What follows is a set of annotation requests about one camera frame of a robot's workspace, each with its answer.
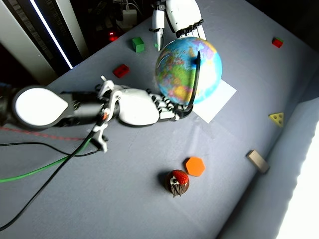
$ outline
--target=green cube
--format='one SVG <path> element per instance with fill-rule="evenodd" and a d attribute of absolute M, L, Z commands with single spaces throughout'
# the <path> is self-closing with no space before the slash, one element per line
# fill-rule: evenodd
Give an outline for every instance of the green cube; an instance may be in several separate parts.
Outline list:
<path fill-rule="evenodd" d="M 144 42 L 140 37 L 135 37 L 132 39 L 133 48 L 135 52 L 144 51 Z"/>

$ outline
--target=beige rectangular block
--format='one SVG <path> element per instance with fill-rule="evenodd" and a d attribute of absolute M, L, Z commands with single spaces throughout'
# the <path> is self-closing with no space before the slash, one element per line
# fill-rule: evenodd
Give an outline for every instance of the beige rectangular block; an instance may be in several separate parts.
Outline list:
<path fill-rule="evenodd" d="M 260 154 L 253 150 L 250 153 L 247 154 L 247 158 L 257 167 L 257 169 L 261 173 L 266 173 L 269 169 L 268 163 L 263 159 Z"/>

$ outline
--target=strawberry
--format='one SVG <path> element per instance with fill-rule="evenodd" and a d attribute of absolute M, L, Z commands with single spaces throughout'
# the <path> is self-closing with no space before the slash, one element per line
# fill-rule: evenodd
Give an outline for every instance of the strawberry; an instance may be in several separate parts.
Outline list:
<path fill-rule="evenodd" d="M 181 185 L 188 183 L 188 175 L 185 172 L 181 170 L 174 170 L 172 173 Z"/>

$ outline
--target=red cable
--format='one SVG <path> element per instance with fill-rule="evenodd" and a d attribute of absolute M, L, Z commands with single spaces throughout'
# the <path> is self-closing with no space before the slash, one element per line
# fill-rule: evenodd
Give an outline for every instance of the red cable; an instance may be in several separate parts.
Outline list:
<path fill-rule="evenodd" d="M 56 140 L 66 140 L 66 141 L 83 140 L 83 138 L 70 138 L 70 137 L 53 136 L 53 135 L 48 135 L 48 134 L 45 134 L 45 133 L 30 132 L 30 131 L 27 131 L 27 130 L 21 130 L 21 129 L 15 129 L 15 128 L 0 127 L 0 130 L 12 131 L 12 132 L 16 132 L 16 133 L 32 134 L 32 135 L 35 135 L 35 136 L 44 137 L 44 138 L 51 138 L 51 139 L 56 139 Z"/>

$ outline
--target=green cable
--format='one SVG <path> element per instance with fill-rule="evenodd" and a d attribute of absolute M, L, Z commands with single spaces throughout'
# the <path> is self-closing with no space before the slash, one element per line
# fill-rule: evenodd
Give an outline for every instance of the green cable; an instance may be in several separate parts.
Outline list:
<path fill-rule="evenodd" d="M 88 146 L 90 140 L 91 140 L 91 139 L 89 139 L 89 140 L 83 145 L 83 147 L 79 149 L 78 153 L 79 153 L 80 151 L 82 151 L 83 149 L 85 149 L 85 148 Z M 38 172 L 41 172 L 41 171 L 43 171 L 43 170 L 45 170 L 45 169 L 48 169 L 48 168 L 50 168 L 50 167 L 52 167 L 52 166 L 55 166 L 55 165 L 57 165 L 57 164 L 59 164 L 59 163 L 64 162 L 67 157 L 68 157 L 68 156 L 66 156 L 66 157 L 64 157 L 64 158 L 61 158 L 60 160 L 55 161 L 55 162 L 53 162 L 53 163 L 50 163 L 50 164 L 48 164 L 48 165 L 46 165 L 46 166 L 44 166 L 44 167 L 42 167 L 42 168 L 38 168 L 38 169 L 36 169 L 36 170 L 34 170 L 34 171 L 31 171 L 31 172 L 29 172 L 29 173 L 25 173 L 25 174 L 22 174 L 22 175 L 19 175 L 19 176 L 11 177 L 11 178 L 0 179 L 0 183 L 7 183 L 7 182 L 11 182 L 11 181 L 16 181 L 16 180 L 19 180 L 19 179 L 22 179 L 22 178 L 31 176 L 31 175 L 33 175 L 33 174 L 36 174 L 36 173 L 38 173 Z"/>

